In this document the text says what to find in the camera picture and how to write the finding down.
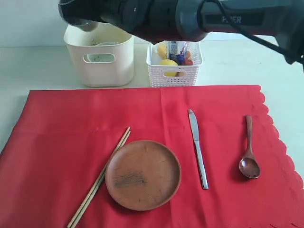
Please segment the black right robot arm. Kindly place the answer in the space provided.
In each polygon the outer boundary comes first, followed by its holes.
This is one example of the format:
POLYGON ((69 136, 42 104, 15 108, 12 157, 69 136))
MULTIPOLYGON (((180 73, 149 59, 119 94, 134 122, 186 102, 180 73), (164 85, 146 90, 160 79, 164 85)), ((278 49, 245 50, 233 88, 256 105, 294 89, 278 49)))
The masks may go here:
POLYGON ((238 33, 283 55, 289 64, 304 62, 301 0, 61 0, 58 11, 83 31, 109 23, 153 44, 238 33))

